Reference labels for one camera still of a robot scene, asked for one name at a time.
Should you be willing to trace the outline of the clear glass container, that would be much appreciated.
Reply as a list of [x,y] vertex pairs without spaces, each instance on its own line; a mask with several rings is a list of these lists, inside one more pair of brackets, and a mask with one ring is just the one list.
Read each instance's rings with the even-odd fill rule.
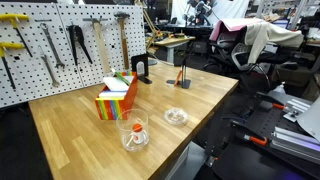
[[148,115],[140,109],[129,109],[116,119],[120,141],[127,151],[139,151],[149,142]]

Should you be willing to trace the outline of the black metal bookend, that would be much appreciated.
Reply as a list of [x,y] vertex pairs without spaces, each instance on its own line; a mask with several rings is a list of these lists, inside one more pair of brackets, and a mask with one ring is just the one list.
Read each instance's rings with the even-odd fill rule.
[[148,71],[148,57],[146,54],[132,56],[132,71],[137,74],[137,77],[140,81],[145,84],[151,84],[152,81],[147,78],[149,75]]
[[180,86],[183,89],[188,89],[191,84],[191,80],[186,78],[186,60],[182,61],[180,71],[174,80],[167,80],[166,83],[173,85],[174,87]]

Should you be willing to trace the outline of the white notepad in box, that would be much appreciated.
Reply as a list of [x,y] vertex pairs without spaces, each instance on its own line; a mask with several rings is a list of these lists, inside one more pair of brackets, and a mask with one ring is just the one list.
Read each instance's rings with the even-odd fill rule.
[[103,82],[106,90],[99,94],[100,98],[123,98],[129,89],[129,86],[117,77],[104,77]]

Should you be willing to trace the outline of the small orange-capped white bottle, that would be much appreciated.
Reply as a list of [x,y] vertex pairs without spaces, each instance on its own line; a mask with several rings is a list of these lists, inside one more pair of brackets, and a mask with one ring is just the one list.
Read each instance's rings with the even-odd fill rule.
[[141,144],[145,141],[144,130],[141,124],[136,123],[132,127],[133,141],[135,144]]

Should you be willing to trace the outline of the rainbow striped orange box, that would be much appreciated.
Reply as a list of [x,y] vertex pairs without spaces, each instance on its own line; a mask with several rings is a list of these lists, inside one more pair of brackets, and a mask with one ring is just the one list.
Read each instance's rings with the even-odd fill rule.
[[99,94],[106,90],[104,83],[103,89],[95,98],[95,105],[99,118],[101,120],[116,120],[117,117],[124,111],[129,110],[134,102],[137,93],[137,76],[135,72],[121,72],[121,75],[130,82],[129,89],[123,98],[100,98]]

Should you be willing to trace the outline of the black office chair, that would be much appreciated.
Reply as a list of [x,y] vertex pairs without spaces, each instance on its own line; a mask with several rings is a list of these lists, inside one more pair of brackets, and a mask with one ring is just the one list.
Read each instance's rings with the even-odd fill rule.
[[207,54],[207,56],[211,60],[204,65],[203,69],[206,70],[209,66],[214,65],[222,74],[250,73],[255,70],[265,76],[268,87],[271,87],[268,71],[262,65],[282,64],[287,60],[289,54],[287,52],[279,54],[263,51],[255,63],[248,63],[251,46],[244,44],[245,32],[245,26],[239,30],[228,30],[223,22],[219,22],[210,36],[212,54]]

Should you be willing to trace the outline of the wooden desk lamp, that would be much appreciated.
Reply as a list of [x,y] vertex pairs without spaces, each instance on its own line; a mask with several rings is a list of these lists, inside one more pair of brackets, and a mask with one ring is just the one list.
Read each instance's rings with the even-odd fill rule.
[[[135,5],[138,5],[142,8],[144,20],[147,22],[147,25],[149,26],[149,28],[151,30],[151,38],[149,40],[147,40],[147,42],[146,42],[146,50],[147,50],[147,53],[149,53],[148,49],[150,48],[151,44],[154,43],[154,40],[157,37],[157,30],[154,27],[148,13],[147,13],[147,7],[144,4],[143,0],[134,0],[134,3],[135,3]],[[156,64],[157,64],[157,60],[148,60],[149,66],[156,65]]]

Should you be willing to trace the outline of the black pliers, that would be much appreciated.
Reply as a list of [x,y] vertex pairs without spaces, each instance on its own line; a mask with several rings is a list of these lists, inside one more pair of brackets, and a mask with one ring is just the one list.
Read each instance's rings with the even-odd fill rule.
[[90,63],[93,63],[93,61],[88,53],[88,50],[85,46],[85,43],[84,43],[84,35],[83,35],[82,28],[78,25],[70,25],[67,27],[67,31],[70,36],[72,55],[74,57],[75,65],[78,65],[78,57],[77,57],[77,51],[76,51],[76,47],[75,47],[76,42],[78,42],[79,45],[81,46],[81,48],[83,49],[88,61]]

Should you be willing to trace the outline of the long silver wrench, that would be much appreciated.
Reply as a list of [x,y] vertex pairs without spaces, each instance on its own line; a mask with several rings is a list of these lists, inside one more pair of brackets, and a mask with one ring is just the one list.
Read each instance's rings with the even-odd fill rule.
[[54,57],[56,59],[56,66],[55,67],[56,68],[61,67],[61,68],[64,69],[65,68],[65,64],[60,60],[60,57],[59,57],[59,55],[57,53],[57,50],[55,48],[55,45],[53,43],[53,40],[52,40],[52,38],[50,36],[49,30],[48,30],[48,26],[46,25],[46,23],[40,23],[40,27],[43,30],[43,32],[44,32],[44,34],[45,34],[45,36],[46,36],[46,38],[48,40],[49,46],[52,49],[53,55],[54,55]]

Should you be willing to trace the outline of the short silver wrench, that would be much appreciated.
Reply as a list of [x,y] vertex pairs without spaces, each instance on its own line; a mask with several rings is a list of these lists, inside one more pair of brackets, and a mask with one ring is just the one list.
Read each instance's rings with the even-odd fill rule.
[[52,86],[53,87],[59,87],[60,84],[59,84],[59,82],[56,81],[56,79],[55,79],[55,77],[53,75],[53,72],[52,72],[52,70],[50,68],[49,62],[47,60],[47,56],[45,54],[41,54],[40,57],[44,61],[45,66],[46,66],[46,68],[47,68],[47,70],[49,72],[49,75],[50,75],[51,80],[52,80]]

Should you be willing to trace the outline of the beige cloth on chair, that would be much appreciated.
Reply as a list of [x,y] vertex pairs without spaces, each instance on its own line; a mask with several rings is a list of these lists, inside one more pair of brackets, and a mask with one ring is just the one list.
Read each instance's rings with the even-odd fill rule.
[[301,31],[290,31],[269,22],[250,24],[246,28],[244,43],[251,47],[249,64],[254,64],[269,42],[280,46],[298,48],[303,41]]

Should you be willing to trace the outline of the white pegboard panel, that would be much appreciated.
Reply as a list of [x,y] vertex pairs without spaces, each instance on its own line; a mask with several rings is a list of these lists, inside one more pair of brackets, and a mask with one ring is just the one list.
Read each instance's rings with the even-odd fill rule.
[[[130,71],[124,68],[120,26],[116,12],[124,12],[129,17],[124,20],[127,41],[128,60],[132,56],[146,52],[143,28],[143,11],[137,5],[71,5],[56,3],[1,2],[0,14],[24,14],[28,20],[17,23],[31,55],[28,54],[18,33],[8,21],[0,23],[0,41],[19,43],[22,49],[4,51],[14,84],[13,89],[6,73],[3,61],[0,63],[0,107],[7,107],[22,102],[72,91],[102,82],[108,73],[103,72],[95,39],[95,32],[90,21],[84,18],[101,19],[101,30],[107,51],[107,59],[113,71]],[[65,68],[56,68],[56,59],[48,40],[40,27],[46,23],[60,60]],[[78,65],[72,55],[70,36],[67,27],[78,25],[82,28],[84,43],[93,61],[90,63],[79,45],[75,43]],[[52,80],[40,55],[45,54],[59,87],[52,86]]]

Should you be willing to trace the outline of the aluminium extrusion bars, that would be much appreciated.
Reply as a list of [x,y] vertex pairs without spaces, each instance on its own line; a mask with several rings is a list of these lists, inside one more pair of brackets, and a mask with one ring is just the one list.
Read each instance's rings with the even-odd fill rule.
[[320,142],[315,138],[276,127],[270,139],[272,148],[320,165]]

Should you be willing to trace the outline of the orange handled tool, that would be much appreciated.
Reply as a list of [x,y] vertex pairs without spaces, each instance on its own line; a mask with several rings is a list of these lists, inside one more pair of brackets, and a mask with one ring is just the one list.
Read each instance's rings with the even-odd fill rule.
[[262,139],[259,139],[257,137],[250,136],[248,134],[243,134],[243,133],[238,133],[237,136],[242,140],[251,141],[251,142],[256,143],[258,145],[261,145],[261,146],[265,146],[267,144],[267,138],[266,137],[263,137]]

